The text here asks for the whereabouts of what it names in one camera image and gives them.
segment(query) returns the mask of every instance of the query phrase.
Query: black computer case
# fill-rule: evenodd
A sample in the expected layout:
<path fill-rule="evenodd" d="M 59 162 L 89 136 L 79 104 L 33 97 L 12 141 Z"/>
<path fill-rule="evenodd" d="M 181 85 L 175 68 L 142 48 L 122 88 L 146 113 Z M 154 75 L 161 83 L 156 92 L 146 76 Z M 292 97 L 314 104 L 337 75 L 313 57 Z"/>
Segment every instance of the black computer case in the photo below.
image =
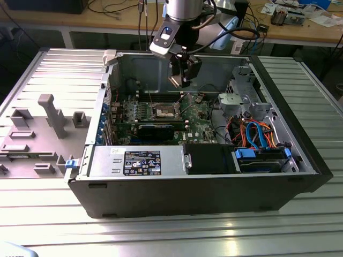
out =
<path fill-rule="evenodd" d="M 11 10 L 81 14 L 88 0 L 5 0 Z"/>

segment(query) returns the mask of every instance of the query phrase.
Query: motherboard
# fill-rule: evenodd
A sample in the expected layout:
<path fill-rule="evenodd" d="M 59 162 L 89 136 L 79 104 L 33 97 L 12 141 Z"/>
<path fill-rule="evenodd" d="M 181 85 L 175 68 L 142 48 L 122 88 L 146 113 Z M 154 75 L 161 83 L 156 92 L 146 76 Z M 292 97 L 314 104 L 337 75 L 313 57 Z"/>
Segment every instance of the motherboard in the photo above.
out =
<path fill-rule="evenodd" d="M 136 94 L 111 105 L 116 145 L 217 143 L 210 99 L 201 94 Z"/>

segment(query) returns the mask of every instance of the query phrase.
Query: paper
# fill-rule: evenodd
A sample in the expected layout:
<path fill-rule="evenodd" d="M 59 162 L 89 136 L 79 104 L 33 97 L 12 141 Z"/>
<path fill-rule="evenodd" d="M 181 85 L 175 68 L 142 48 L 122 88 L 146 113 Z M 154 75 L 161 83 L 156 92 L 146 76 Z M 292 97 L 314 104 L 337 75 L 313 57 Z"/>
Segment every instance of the paper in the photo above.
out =
<path fill-rule="evenodd" d="M 265 4 L 264 7 L 261 10 L 261 13 L 273 15 L 275 8 L 278 6 L 278 4 Z"/>
<path fill-rule="evenodd" d="M 310 20 L 327 28 L 332 27 L 337 24 L 337 22 L 334 19 L 331 19 L 327 16 L 319 16 Z"/>

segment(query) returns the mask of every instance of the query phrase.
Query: power supply label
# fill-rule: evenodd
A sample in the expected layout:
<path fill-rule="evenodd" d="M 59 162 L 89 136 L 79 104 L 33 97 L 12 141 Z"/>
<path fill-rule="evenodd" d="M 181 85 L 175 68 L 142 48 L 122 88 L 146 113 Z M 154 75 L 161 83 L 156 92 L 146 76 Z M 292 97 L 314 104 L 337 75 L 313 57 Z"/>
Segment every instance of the power supply label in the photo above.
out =
<path fill-rule="evenodd" d="M 125 152 L 125 176 L 161 175 L 160 151 Z"/>

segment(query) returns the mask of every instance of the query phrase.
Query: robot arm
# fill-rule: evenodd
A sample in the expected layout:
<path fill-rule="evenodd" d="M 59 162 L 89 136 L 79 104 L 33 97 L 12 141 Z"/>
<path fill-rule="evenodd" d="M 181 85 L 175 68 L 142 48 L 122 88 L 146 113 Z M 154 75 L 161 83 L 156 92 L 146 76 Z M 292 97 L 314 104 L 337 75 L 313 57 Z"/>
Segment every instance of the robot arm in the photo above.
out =
<path fill-rule="evenodd" d="M 187 50 L 196 44 L 199 30 L 214 20 L 217 9 L 204 4 L 203 0 L 167 0 L 166 9 L 166 18 L 150 50 L 156 56 L 170 60 L 172 75 L 169 80 L 174 86 L 188 87 L 190 80 L 198 75 L 202 62 Z"/>

